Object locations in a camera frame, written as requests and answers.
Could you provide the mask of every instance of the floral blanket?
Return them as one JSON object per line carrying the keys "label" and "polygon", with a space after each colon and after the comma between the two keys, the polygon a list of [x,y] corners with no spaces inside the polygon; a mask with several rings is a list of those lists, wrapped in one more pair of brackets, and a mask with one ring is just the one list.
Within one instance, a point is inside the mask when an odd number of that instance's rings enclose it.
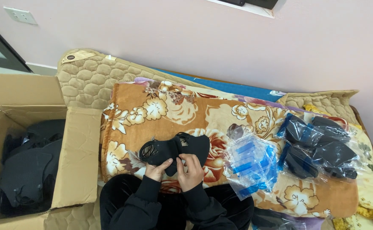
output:
{"label": "floral blanket", "polygon": [[[114,85],[102,124],[101,171],[105,182],[117,174],[142,178],[145,163],[139,160],[138,151],[143,144],[186,132],[195,136],[205,134],[210,139],[204,187],[227,183],[222,156],[231,141],[228,130],[240,126],[244,132],[254,132],[260,138],[275,142],[281,151],[284,141],[273,136],[288,112],[302,114],[255,103],[211,99],[210,95],[196,97],[193,92],[184,95],[187,92],[177,93],[179,88],[175,86],[160,86],[166,91],[136,84]],[[181,192],[177,174],[164,175],[161,192]],[[328,217],[330,214],[350,217],[358,204],[355,183],[328,179],[325,184],[314,184],[284,174],[279,175],[270,194],[258,191],[252,197],[256,207],[295,217]]]}

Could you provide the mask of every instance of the electrical outlet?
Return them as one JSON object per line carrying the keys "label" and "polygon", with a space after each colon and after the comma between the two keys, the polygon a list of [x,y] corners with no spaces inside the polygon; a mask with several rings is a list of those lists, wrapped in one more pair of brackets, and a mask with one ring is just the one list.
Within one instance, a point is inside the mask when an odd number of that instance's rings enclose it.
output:
{"label": "electrical outlet", "polygon": [[15,21],[22,22],[22,23],[29,23],[29,24],[37,24],[33,15],[26,10],[15,9],[10,7],[3,7],[6,13],[9,14],[9,17]]}

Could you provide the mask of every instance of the person's left hand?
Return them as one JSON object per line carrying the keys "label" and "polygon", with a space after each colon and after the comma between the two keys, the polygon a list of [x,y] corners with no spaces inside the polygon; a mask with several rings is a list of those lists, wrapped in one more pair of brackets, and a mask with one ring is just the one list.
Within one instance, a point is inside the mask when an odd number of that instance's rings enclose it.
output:
{"label": "person's left hand", "polygon": [[159,166],[150,165],[147,163],[147,168],[145,169],[145,176],[149,177],[150,179],[161,182],[162,175],[165,173],[164,170],[166,170],[166,168],[168,168],[171,165],[172,161],[172,158],[170,158]]}

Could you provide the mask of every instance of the black sleeve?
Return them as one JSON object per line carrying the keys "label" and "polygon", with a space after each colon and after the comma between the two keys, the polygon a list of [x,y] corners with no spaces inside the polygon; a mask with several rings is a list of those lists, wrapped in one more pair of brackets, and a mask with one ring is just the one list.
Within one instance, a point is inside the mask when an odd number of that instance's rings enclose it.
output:
{"label": "black sleeve", "polygon": [[186,215],[199,230],[237,230],[225,217],[226,209],[213,197],[208,197],[202,183],[183,194],[189,204]]}
{"label": "black sleeve", "polygon": [[112,216],[109,230],[154,228],[161,204],[157,202],[161,183],[144,176],[137,192]]}

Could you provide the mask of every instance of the person's right hand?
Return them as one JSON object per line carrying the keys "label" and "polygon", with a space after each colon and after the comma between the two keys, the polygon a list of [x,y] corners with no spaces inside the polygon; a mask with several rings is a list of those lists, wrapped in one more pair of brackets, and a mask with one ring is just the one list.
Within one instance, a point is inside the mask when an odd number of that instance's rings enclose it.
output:
{"label": "person's right hand", "polygon": [[184,171],[184,164],[177,157],[178,181],[182,191],[186,192],[199,185],[204,178],[204,170],[199,163],[198,157],[194,154],[179,154],[179,157],[185,160],[185,166],[188,171]]}

